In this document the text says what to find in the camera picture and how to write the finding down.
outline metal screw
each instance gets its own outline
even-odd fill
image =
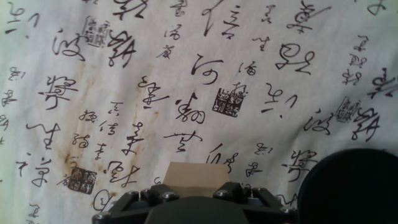
[[[164,192],[162,196],[163,196],[163,198],[169,199],[169,198],[175,197],[176,193],[174,193],[174,192]]]
[[[101,212],[101,213],[98,213],[98,214],[94,215],[93,218],[95,218],[95,219],[104,219],[104,218],[108,218],[110,216],[111,216],[110,212]]]
[[[283,206],[283,207],[281,207],[280,210],[281,210],[283,213],[292,213],[292,212],[296,211],[296,209],[295,209],[294,207],[286,206],[286,205]]]
[[[216,191],[216,195],[219,197],[227,197],[230,194],[227,190],[218,190]]]
[[[253,187],[252,190],[257,190],[257,191],[263,191],[265,190],[265,187]]]
[[[128,192],[126,192],[128,195],[134,195],[134,194],[139,194],[139,192],[138,191],[135,191],[135,190],[130,190],[130,191],[128,191]]]

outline chinese calligraphy character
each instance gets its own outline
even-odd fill
[[[129,63],[130,59],[131,59],[131,55],[134,52],[137,52],[136,50],[134,50],[134,43],[136,40],[132,39],[132,36],[129,36],[129,34],[127,33],[127,31],[122,31],[120,32],[116,37],[112,36],[112,31],[110,30],[109,32],[109,36],[112,39],[109,43],[108,43],[108,47],[113,47],[113,55],[112,57],[109,57],[109,66],[112,67],[114,65],[114,61],[113,59],[122,56],[122,59],[124,59],[125,56],[129,56],[126,63],[123,64],[123,68],[125,68],[127,66],[127,64]],[[124,50],[119,53],[119,48],[125,46]]]
[[[61,79],[63,79],[63,85],[55,85],[54,86],[55,82],[58,82],[58,84],[61,84],[60,83],[60,82],[62,82]],[[62,97],[62,96],[67,92],[67,90],[78,91],[77,89],[70,88],[74,84],[76,84],[76,81],[72,80],[72,79],[68,79],[67,77],[57,78],[56,76],[54,76],[52,79],[50,77],[48,77],[47,86],[50,87],[50,90],[48,92],[38,92],[38,94],[40,94],[40,95],[46,95],[45,96],[46,102],[47,102],[47,100],[49,100],[51,98],[55,98],[54,105],[52,107],[47,108],[46,110],[52,110],[52,109],[56,108],[58,106],[58,99],[69,101],[68,98]]]
[[[51,159],[50,159],[49,161],[47,161],[47,162],[42,163],[41,166],[42,166],[42,165],[46,165],[46,164],[48,164],[48,163],[51,163]],[[44,181],[45,183],[47,183],[47,180],[44,179],[44,175],[45,175],[45,174],[48,174],[48,173],[50,172],[50,169],[47,168],[47,167],[41,167],[41,168],[36,167],[35,169],[36,169],[36,170],[40,170],[40,171],[39,171],[39,175],[41,175],[41,177],[32,180],[32,184],[34,184],[36,187],[41,187],[43,181]]]
[[[143,127],[143,124],[142,124],[141,122],[138,122],[137,125],[132,124],[132,126],[135,127],[135,128],[137,128],[137,131],[134,132],[134,135],[133,135],[133,136],[128,136],[128,137],[126,137],[126,139],[127,139],[128,141],[131,141],[131,142],[127,143],[127,145],[129,146],[128,149],[122,149],[122,152],[124,153],[125,156],[128,155],[129,152],[133,152],[134,154],[137,154],[136,152],[134,152],[133,150],[131,150],[131,146],[132,146],[134,143],[136,143],[136,142],[139,142],[139,141],[144,140],[143,138],[136,139],[136,137],[138,137],[138,132],[139,132],[140,128]]]
[[[75,135],[75,136],[73,137],[73,142],[72,142],[72,144],[75,145],[75,144],[77,143],[77,140],[78,140],[78,139],[81,139],[82,142],[79,143],[79,148],[80,148],[80,149],[87,148],[87,146],[88,146],[88,141],[87,141],[86,139],[90,138],[90,135],[87,134],[87,135],[84,136],[84,137],[79,137],[80,135],[79,135],[79,134],[76,134],[76,133],[74,133],[74,135]]]
[[[196,135],[196,131],[193,131],[192,134],[186,134],[186,133],[180,133],[180,134],[172,134],[170,136],[164,136],[163,138],[170,138],[170,137],[177,137],[177,136],[182,136],[181,140],[180,140],[180,146],[177,148],[177,152],[185,152],[185,148],[183,148],[185,146],[185,142],[189,142],[189,140],[191,140],[193,137],[196,137],[199,139],[199,141],[202,141],[203,139],[199,136]]]
[[[295,179],[290,180],[289,182],[294,182],[300,178],[301,171],[310,171],[310,169],[306,169],[307,163],[308,162],[318,162],[314,159],[312,159],[314,156],[316,156],[316,152],[312,152],[311,150],[306,150],[306,151],[301,151],[299,150],[298,152],[295,152],[293,150],[293,154],[290,157],[291,159],[294,160],[293,164],[288,165],[288,164],[282,164],[284,167],[288,167],[289,171],[288,174],[293,172],[293,171],[298,171],[297,176]]]
[[[97,120],[97,115],[95,115],[94,111],[88,112],[88,110],[86,110],[80,117],[79,117],[80,121],[91,121],[92,123],[94,123]]]
[[[174,48],[173,45],[171,45],[171,46],[166,45],[166,46],[163,48],[163,49],[166,49],[166,50],[163,51],[163,52],[162,52],[160,55],[158,55],[156,58],[162,56],[163,58],[170,59],[169,55],[172,53],[172,50],[171,50],[171,49],[173,49],[173,48]]]
[[[16,99],[12,99],[12,95],[14,94],[14,91],[8,90],[7,93],[4,93],[7,97],[1,99],[1,106],[6,107],[7,104],[13,101],[17,101]]]

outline black ink character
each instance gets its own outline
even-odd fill
[[[202,55],[200,55],[200,54],[197,54],[197,55],[199,56],[199,58],[198,58],[198,60],[195,62],[195,64],[194,64],[193,67],[192,67],[191,75],[194,75],[194,74],[197,72],[197,69],[198,69],[198,68],[200,68],[200,67],[202,67],[202,66],[204,66],[204,65],[206,65],[206,64],[208,64],[208,63],[214,63],[214,62],[221,62],[221,63],[224,63],[223,60],[214,60],[214,61],[205,62],[205,63],[203,63],[203,64],[201,64],[201,65],[199,65],[199,66],[196,67],[196,65],[197,65],[197,63],[199,62],[199,60],[200,60],[201,58],[203,58]],[[204,76],[207,77],[207,76],[211,75],[213,72],[214,72],[215,75],[216,75],[215,79],[214,79],[213,81],[209,82],[209,83],[204,83],[204,85],[211,85],[211,84],[213,84],[213,83],[217,80],[218,72],[217,72],[217,71],[214,71],[214,70],[211,68],[210,70],[207,70],[207,71],[205,71],[205,72],[202,73],[202,75],[204,75]]]
[[[21,166],[18,169],[19,169],[19,175],[20,175],[20,177],[22,177],[22,169],[25,166],[28,166],[28,163],[26,163],[26,162],[16,162],[16,164],[21,164]]]
[[[226,164],[229,168],[228,173],[230,174],[232,172],[232,168],[231,168],[231,164],[235,162],[235,157],[237,157],[239,155],[238,152],[236,152],[235,154],[233,154],[232,158],[227,159],[223,164]]]
[[[82,35],[80,35],[80,34],[76,34],[76,36],[77,36],[77,37],[76,37],[75,39],[73,39],[72,41],[70,41],[70,42],[68,42],[68,41],[66,41],[66,40],[61,41],[60,44],[58,45],[58,49],[57,49],[57,50],[54,49],[55,43],[56,43],[56,41],[57,41],[57,36],[55,36],[55,37],[54,37],[54,40],[53,40],[53,42],[52,42],[52,52],[53,52],[55,55],[58,55],[58,54],[60,53],[60,51],[61,51],[62,45],[65,44],[65,50],[62,50],[62,54],[63,54],[63,55],[68,56],[68,57],[73,57],[73,56],[79,55],[79,56],[80,56],[79,60],[81,60],[82,62],[85,62],[86,59],[85,59],[84,56],[82,56],[82,54],[80,53],[80,47],[79,47],[78,44],[79,44],[80,38],[86,39],[86,42],[88,41],[88,38],[85,37],[85,36],[82,36]],[[69,46],[70,46],[72,43],[74,43],[73,46],[76,48],[76,50],[75,50],[75,49],[73,49],[73,50],[68,49]]]
[[[112,37],[112,31],[113,30],[110,30],[110,32],[109,32],[111,41],[109,41],[108,47],[113,47],[114,45],[116,45],[116,46],[113,47],[113,49],[112,49],[114,52],[112,57],[109,57],[109,66],[112,67],[114,65],[113,59],[120,57],[120,56],[122,56],[122,59],[124,59],[124,57],[128,55],[129,58],[127,59],[127,62],[123,64],[123,68],[125,68],[131,59],[131,55],[134,52],[137,52],[136,50],[134,50],[134,43],[136,40],[132,39],[132,36],[129,36],[127,31],[125,31],[125,30],[120,32],[120,34],[118,34],[116,37]],[[125,49],[119,54],[118,53],[119,48],[122,45],[128,43],[130,40],[131,40],[131,42],[129,44],[127,44],[127,47],[125,47]]]
[[[104,129],[104,127],[102,127],[102,125],[104,125],[104,123],[106,123],[107,121],[102,122],[99,126],[101,127],[101,129],[99,129],[100,132],[102,132],[102,130]]]
[[[350,74],[349,69],[347,68],[347,72],[343,73],[342,76],[346,78],[346,80],[342,82],[345,85],[347,85],[349,82],[354,82],[353,85],[356,85],[359,82],[359,79],[362,77],[362,74],[360,72],[356,72],[355,78],[350,80],[350,78],[353,77],[354,74]]]
[[[291,201],[286,202],[285,196],[283,196],[283,195],[276,195],[276,196],[277,196],[277,197],[281,197],[282,200],[283,200],[283,202],[284,202],[283,204],[284,204],[284,205],[288,205],[288,206],[292,206],[292,205],[293,205],[293,202],[297,201],[297,199],[299,198],[299,197],[297,196],[297,194],[294,193],[294,194],[293,194],[293,198],[291,199]]]
[[[387,10],[387,8],[386,8],[385,6],[382,5],[383,0],[378,0],[378,1],[379,1],[379,4],[372,4],[372,5],[368,6],[368,11],[369,11],[372,15],[374,15],[374,16],[377,16],[377,15],[379,14],[380,8],[381,8],[382,10]]]
[[[253,76],[253,75],[256,74],[256,69],[255,69],[255,68],[257,68],[257,66],[255,66],[254,64],[255,64],[255,61],[252,61],[251,64],[250,64],[249,66],[247,66],[246,68],[244,68],[244,69],[246,69],[246,73],[247,73],[248,75],[250,75],[250,76]],[[239,72],[241,72],[241,67],[242,67],[242,65],[243,65],[243,63],[241,64],[241,66],[239,66]]]
[[[201,14],[202,14],[203,16],[208,15],[207,23],[206,23],[206,28],[205,28],[205,32],[203,33],[203,35],[204,35],[205,37],[207,36],[207,33],[209,32],[209,30],[210,30],[210,29],[213,27],[213,25],[214,25],[213,23],[211,23],[211,24],[209,25],[210,20],[211,20],[211,13],[212,13],[213,9],[215,9],[217,6],[219,6],[223,1],[224,1],[224,0],[219,0],[218,3],[215,4],[212,8],[210,8],[210,9],[205,9],[205,10],[203,10],[203,11],[201,12]]]
[[[0,116],[0,127],[1,126],[5,126],[5,128],[4,128],[4,130],[3,131],[6,131],[7,130],[7,128],[8,128],[8,119],[6,118],[6,115],[4,115],[4,114],[2,114],[1,116]]]
[[[166,50],[164,50],[160,55],[156,56],[156,58],[162,56],[163,58],[170,59],[169,56],[170,56],[170,54],[172,53],[172,50],[171,50],[171,49],[173,49],[173,48],[174,48],[173,45],[171,45],[171,46],[166,45],[166,46],[163,48],[163,49],[166,49]]]
[[[171,30],[170,31],[170,36],[169,37],[172,37],[173,38],[173,40],[178,40],[179,38],[180,38],[180,34],[178,33],[178,29],[179,28],[181,28],[181,24],[177,24],[177,28],[175,28],[174,30]]]
[[[261,22],[267,21],[268,24],[271,24],[271,18],[269,17],[269,14],[271,13],[271,10],[273,10],[276,6],[275,5],[269,5],[269,6],[266,6],[266,7],[268,9],[268,12],[266,12],[264,14],[266,16],[266,18],[265,19],[261,19]]]
[[[73,142],[72,142],[72,144],[73,145],[75,145],[76,143],[77,143],[77,140],[78,139],[81,139],[82,140],[82,142],[81,143],[79,143],[79,148],[80,149],[84,149],[84,148],[87,148],[88,147],[88,140],[87,139],[89,139],[90,138],[90,135],[86,135],[86,136],[84,136],[84,137],[79,137],[80,135],[79,134],[74,134],[75,136],[73,137]]]
[[[365,36],[365,35],[362,35],[362,36],[361,36],[361,35],[358,35],[358,37],[359,37],[359,38],[365,38],[365,40],[362,40],[362,42],[361,42],[361,44],[360,44],[359,46],[355,46],[355,47],[354,47],[354,50],[357,50],[357,51],[361,52],[361,51],[363,51],[363,50],[366,50],[366,49],[363,48],[363,47],[365,46],[366,42],[369,41],[369,39],[368,39],[368,37]]]
[[[188,0],[178,0],[178,1],[179,1],[178,4],[170,6],[170,8],[175,8],[176,9],[175,10],[175,16],[176,17],[180,17],[180,16],[184,15],[185,12],[182,11],[182,8],[188,6]]]
[[[264,47],[266,46],[266,43],[269,40],[269,37],[267,37],[265,40],[262,40],[260,37],[258,37],[256,39],[252,39],[252,40],[253,41],[260,40],[261,42],[263,42],[263,44],[260,45],[260,51],[264,51]]]
[[[362,65],[368,61],[365,57],[361,58],[360,60],[358,56],[353,54],[350,55],[352,56],[351,62],[349,63],[350,66],[355,65],[358,66],[359,68],[362,68]]]
[[[209,152],[209,154],[212,153],[212,152],[214,152],[214,151],[216,151],[216,150],[217,150],[218,148],[220,148],[221,146],[223,146],[223,143],[219,144],[215,149],[213,149],[211,152]],[[210,164],[213,164],[213,163],[218,164],[218,162],[220,161],[220,158],[221,158],[221,153],[217,153],[217,154],[214,156],[213,160],[210,162]],[[209,159],[210,159],[210,155],[207,157],[206,163],[209,162]]]
[[[13,78],[13,77],[18,77],[19,74],[21,73],[21,71],[17,71],[17,68],[16,68],[16,67],[11,67],[11,68],[10,68],[10,72],[11,72],[11,74],[10,74],[10,77],[8,78],[8,80],[10,80],[10,81],[16,81],[17,78],[15,78],[14,80],[13,80],[12,78]]]
[[[180,133],[180,134],[172,134],[170,136],[164,136],[163,138],[170,138],[170,137],[177,137],[177,136],[182,136],[181,140],[180,140],[180,146],[177,148],[177,152],[185,152],[185,142],[189,142],[189,140],[191,140],[193,137],[196,137],[199,139],[199,141],[203,141],[203,139],[199,136],[196,135],[196,131],[193,131],[192,134],[186,134],[186,133]]]
[[[385,92],[387,91],[384,96],[388,96],[392,98],[392,93],[398,90],[398,82],[395,85],[390,85],[395,82],[396,78],[391,78],[390,80],[387,80],[387,68],[382,68],[383,71],[383,76],[382,77],[376,77],[373,78],[372,84],[376,86],[374,89],[374,92],[368,93],[368,96],[371,96],[371,99],[376,96],[376,94]]]
[[[162,182],[161,181],[156,181],[157,179],[159,179],[160,177],[156,177],[155,179],[154,179],[154,183],[155,184],[162,184]]]
[[[30,213],[28,216],[33,217],[33,218],[39,217],[38,215],[36,215],[39,212],[39,208],[40,208],[39,205],[29,204],[29,206],[34,207],[34,211],[32,213]]]
[[[87,16],[81,35],[87,38],[86,43],[88,45],[101,47],[106,45],[105,41],[108,37],[109,27],[109,21],[105,21],[104,24],[97,27],[96,19],[94,17]]]
[[[14,91],[8,90],[7,93],[4,93],[7,97],[1,99],[1,106],[6,107],[7,104],[13,101],[17,101],[16,99],[12,99],[12,95],[14,94]]]
[[[140,87],[140,88],[145,88],[145,87],[148,86],[148,97],[143,99],[142,102],[146,103],[147,105],[150,105],[152,102],[159,101],[159,100],[164,100],[164,99],[167,99],[167,98],[170,97],[170,96],[165,96],[165,97],[153,100],[153,98],[156,97],[156,95],[153,94],[153,93],[156,90],[159,90],[160,87],[157,87],[155,82],[152,82],[152,83],[148,84],[147,80],[145,80],[145,77],[146,77],[146,75],[141,77],[142,81],[138,83],[138,87]],[[151,108],[151,107],[150,106],[144,106],[144,109],[149,109],[149,108]]]
[[[303,152],[301,152],[301,150],[299,150],[298,152],[295,152],[293,150],[293,154],[290,157],[291,159],[294,159],[293,164],[291,164],[291,165],[282,164],[282,166],[289,168],[288,174],[293,171],[298,171],[296,178],[293,180],[290,180],[289,182],[295,182],[296,180],[298,180],[300,178],[301,171],[310,171],[310,169],[306,169],[307,163],[308,162],[316,162],[317,163],[318,161],[312,159],[312,157],[314,157],[316,155],[317,155],[317,153],[312,152],[311,150],[306,150]]]
[[[268,95],[272,97],[272,101],[264,102],[264,104],[267,104],[267,103],[278,103],[279,101],[275,100],[275,97],[281,96],[283,94],[283,90],[276,90],[273,94],[271,94],[272,85],[270,83],[266,83],[266,84],[269,85]],[[296,94],[292,95],[288,100],[285,101],[285,104],[287,102],[289,102],[290,100],[292,100],[292,99],[294,99],[294,101],[291,104],[290,108],[292,108],[294,106],[294,104],[296,104],[297,95]],[[261,110],[261,113],[265,113],[265,112],[270,111],[270,110],[273,110],[273,108],[268,108],[268,109]]]
[[[10,15],[14,16],[14,20],[13,20],[13,21],[8,21],[7,24],[10,24],[10,23],[12,23],[12,22],[20,22],[21,20],[19,20],[19,19],[17,18],[17,16],[22,15],[22,14],[25,12],[25,9],[19,8],[18,10],[16,10],[16,11],[13,12],[13,10],[14,10],[14,3],[13,3],[13,2],[8,2],[8,4],[11,4]],[[15,31],[15,30],[17,30],[17,29],[6,30],[5,33],[6,33],[6,34],[9,34],[9,33],[13,32],[13,31]]]
[[[231,27],[228,28],[226,31],[224,31],[224,32],[221,33],[221,35],[228,35],[226,38],[229,39],[229,40],[231,40],[231,38],[232,38],[233,36],[235,36],[235,34],[229,33],[229,31],[230,31],[231,29],[234,29],[235,27],[239,27],[239,25],[233,23],[233,22],[235,22],[235,21],[238,19],[238,18],[236,17],[236,15],[238,15],[239,12],[238,12],[238,11],[232,11],[232,10],[231,10],[231,12],[232,12],[232,15],[231,15],[232,20],[231,20],[230,22],[224,21],[224,24],[230,25]]]
[[[13,2],[8,2],[8,4],[11,5],[11,8],[10,8],[10,12],[9,12],[9,13],[10,13],[10,15],[14,16],[14,20],[13,20],[13,21],[8,21],[7,24],[10,24],[10,23],[12,23],[12,22],[20,22],[21,20],[19,20],[17,17],[18,17],[18,16],[21,16],[23,13],[25,13],[25,9],[19,8],[19,9],[17,9],[16,11],[13,12],[13,10],[14,10],[14,3],[13,3]],[[33,15],[28,19],[27,22],[30,22],[30,20],[32,20],[33,18],[35,18],[35,23],[34,23],[34,25],[33,25],[33,28],[36,28],[37,23],[38,23],[39,18],[40,18],[40,14],[39,14],[39,13],[33,14]],[[11,32],[14,32],[15,30],[17,30],[17,29],[9,29],[9,30],[6,30],[4,33],[5,33],[5,34],[10,34]]]
[[[121,187],[124,188],[124,187],[127,186],[127,184],[131,184],[131,183],[136,183],[136,182],[137,182],[137,181],[135,181],[135,180],[129,182],[129,180],[130,180],[130,177],[131,177],[133,174],[135,174],[137,171],[139,171],[140,168],[136,167],[135,165],[132,165],[131,170],[130,170],[130,173],[129,173],[128,175],[126,175],[126,176],[124,176],[124,177],[118,179],[118,177],[116,177],[116,176],[118,175],[118,173],[120,173],[120,172],[122,172],[122,171],[124,170],[124,168],[122,167],[122,162],[119,162],[119,161],[111,161],[111,162],[109,163],[108,170],[109,170],[109,168],[111,167],[112,164],[117,164],[117,166],[112,170],[112,178],[111,178],[111,180],[109,181],[110,183],[115,183],[115,182],[118,182],[118,181],[120,181],[120,180],[127,179],[127,180],[126,180],[126,183],[121,184]]]
[[[105,147],[105,146],[106,146],[104,143],[102,143],[102,144],[97,144],[97,145],[100,146],[100,149],[97,150],[97,151],[95,151],[95,152],[97,153],[97,157],[95,157],[95,160],[101,159],[101,158],[100,158],[100,154],[101,154],[101,153],[104,153],[102,147]]]
[[[94,111],[88,112],[88,110],[86,110],[80,117],[79,117],[80,121],[91,121],[92,123],[94,123],[95,121],[97,121],[97,115],[95,115]]]
[[[258,163],[253,162],[252,164],[249,164],[250,169],[246,169],[246,177],[250,177],[251,175],[254,175],[256,172],[262,172],[262,170],[257,170],[258,168]]]
[[[49,161],[47,161],[47,162],[44,162],[44,163],[40,164],[40,165],[42,166],[42,165],[46,165],[46,164],[48,164],[48,163],[51,163],[51,159],[50,159]],[[43,181],[44,181],[45,183],[47,183],[47,180],[44,179],[44,175],[45,175],[45,174],[48,174],[48,173],[50,172],[50,169],[47,168],[47,167],[41,167],[41,168],[37,168],[37,167],[36,167],[35,169],[36,169],[36,170],[39,170],[39,175],[41,175],[41,177],[32,180],[32,184],[34,184],[36,187],[41,187]]]
[[[46,110],[52,110],[54,108],[56,108],[58,106],[58,99],[62,99],[62,100],[67,100],[69,101],[68,98],[66,97],[62,97],[67,90],[70,91],[78,91],[77,89],[71,88],[71,86],[73,86],[74,84],[76,84],[75,80],[72,79],[68,79],[67,77],[59,77],[57,78],[56,76],[54,76],[52,79],[50,77],[48,77],[47,80],[47,86],[50,87],[50,90],[48,92],[38,92],[38,94],[40,95],[45,95],[45,101],[47,102],[47,100],[51,99],[51,98],[55,98],[55,104],[52,107],[47,108]]]
[[[113,105],[113,111],[115,111],[116,112],[116,116],[119,116],[119,108],[118,108],[118,105],[121,105],[121,104],[123,104],[123,103],[116,103],[116,102],[111,102],[111,103],[113,103],[114,105]]]
[[[256,155],[259,155],[260,152],[261,152],[262,155],[264,155],[264,153],[267,152],[268,147],[265,147],[265,146],[264,146],[264,143],[261,143],[261,142],[257,143],[257,147],[258,147],[258,149],[257,149],[257,151],[255,152]]]
[[[143,127],[143,124],[142,124],[141,122],[138,122],[137,125],[132,124],[132,126],[135,127],[135,128],[137,128],[137,131],[134,132],[134,135],[133,135],[133,136],[128,136],[128,137],[126,138],[128,141],[131,141],[131,142],[127,143],[127,145],[129,146],[128,149],[122,149],[122,152],[124,153],[125,156],[128,155],[129,152],[133,152],[134,154],[137,154],[136,152],[134,152],[133,150],[131,150],[131,146],[132,146],[134,143],[136,143],[136,142],[139,142],[139,141],[144,140],[143,138],[136,139],[136,137],[138,137],[138,132],[139,132],[140,128]]]
[[[68,188],[70,190],[90,195],[93,192],[97,173],[79,167],[72,169]]]
[[[352,140],[357,140],[358,139],[358,133],[361,133],[363,131],[366,131],[366,135],[368,135],[368,132],[373,131],[370,137],[366,139],[366,142],[368,142],[376,132],[378,128],[380,128],[379,125],[379,119],[380,116],[378,116],[378,113],[374,112],[373,108],[367,109],[365,112],[361,113],[360,108],[358,110],[358,116],[354,119],[354,123],[357,123],[358,129],[353,131],[353,136],[351,137]],[[366,127],[363,127],[365,123],[373,119]]]
[[[190,108],[192,99],[198,99],[195,93],[191,94],[188,103],[184,103],[178,107],[178,112],[180,115],[178,115],[175,119],[182,117],[181,121],[186,122],[188,117],[191,116],[191,121],[196,121],[198,124],[203,124],[206,114],[204,111],[192,110],[192,108]],[[178,105],[181,101],[182,100],[177,100],[175,104]]]
[[[139,4],[137,6],[134,6],[134,7],[130,8],[130,9],[127,9],[126,6],[132,1],[133,0],[113,0],[113,2],[115,2],[116,4],[122,4],[122,6],[120,6],[120,10],[122,10],[122,11],[121,12],[114,12],[113,15],[114,16],[119,16],[119,19],[122,21],[123,20],[123,16],[124,16],[125,13],[133,11],[133,10],[136,10],[136,9],[140,8],[141,6],[143,6],[141,8],[141,10],[139,12],[137,12],[136,15],[134,16],[136,18],[143,19],[144,16],[142,16],[141,13],[147,8],[147,6],[148,6],[147,2],[149,0],[140,0],[141,4]]]
[[[293,27],[299,27],[299,29],[297,29],[299,34],[304,33],[304,28],[312,30],[311,27],[301,25],[302,23],[308,22],[310,18],[320,14],[323,11],[331,9],[331,6],[329,6],[322,9],[321,11],[314,12],[315,8],[313,5],[311,4],[305,5],[303,0],[301,1],[301,5],[303,6],[303,8],[300,8],[301,11],[297,13],[294,17],[296,24],[287,24],[286,26],[288,29],[291,29]]]
[[[109,129],[110,129],[108,135],[113,135],[113,134],[114,134],[114,129],[115,129],[117,126],[119,126],[119,124],[118,124],[118,123],[113,123],[113,124],[108,124],[108,126],[109,126]]]
[[[302,72],[302,73],[307,73],[311,75],[310,72],[302,71],[303,68],[306,68],[310,65],[310,61],[315,57],[315,53],[313,51],[309,51],[305,54],[304,56],[304,61],[303,62],[290,62],[289,59],[287,58],[293,58],[300,52],[300,46],[299,44],[282,44],[279,50],[279,55],[281,58],[285,60],[284,63],[276,63],[275,66],[278,68],[278,70],[282,69],[285,67],[285,65],[299,65],[301,63],[306,63],[301,68],[296,69],[296,72]]]
[[[330,131],[328,130],[329,128],[329,122],[330,120],[334,117],[333,113],[330,113],[330,116],[327,119],[324,119],[323,121],[321,119],[318,119],[316,121],[314,121],[309,127],[307,127],[308,124],[310,124],[310,122],[313,119],[313,116],[311,116],[311,118],[308,120],[308,122],[304,125],[304,131],[308,131],[310,128],[312,128],[312,131],[326,131],[326,135],[330,135]]]
[[[238,117],[238,112],[241,109],[243,99],[246,97],[246,85],[241,85],[240,82],[234,84],[235,89],[231,92],[225,92],[224,89],[219,88],[214,101],[212,110],[221,114]]]
[[[93,200],[93,208],[98,212],[103,212],[108,203],[111,201],[113,196],[109,194],[109,191],[106,189],[100,190],[95,196]]]
[[[51,148],[50,146],[51,146],[51,143],[52,143],[52,138],[54,137],[54,132],[56,132],[56,131],[61,131],[60,126],[59,126],[57,123],[55,123],[55,124],[54,124],[54,127],[53,127],[52,129],[50,129],[50,130],[47,131],[47,130],[45,129],[45,127],[44,127],[43,124],[37,124],[37,125],[35,125],[35,126],[33,126],[33,127],[29,127],[29,126],[26,124],[26,128],[27,128],[27,129],[36,128],[36,127],[38,127],[38,126],[41,126],[41,127],[43,128],[45,134],[50,134],[50,133],[51,133],[51,135],[50,135],[49,138],[45,138],[45,139],[43,140],[43,142],[44,142],[44,144],[45,144],[45,150],[51,150],[52,148]]]
[[[351,102],[348,96],[344,97],[343,102],[335,113],[338,122],[349,123],[349,121],[351,121],[351,117],[360,109],[359,106],[361,106],[361,101],[358,100],[358,102],[353,103],[352,105],[350,104]]]

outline black round object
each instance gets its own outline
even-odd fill
[[[300,224],[398,223],[398,157],[348,149],[320,161],[298,193]]]

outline brown stain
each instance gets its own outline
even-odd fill
[[[86,62],[82,62],[79,67],[78,80],[81,80],[83,78],[83,74],[85,73],[85,70],[86,70]]]
[[[150,123],[153,124],[155,123],[155,121],[157,120],[157,118],[159,117],[159,112],[156,111],[152,117],[152,119],[150,120]]]

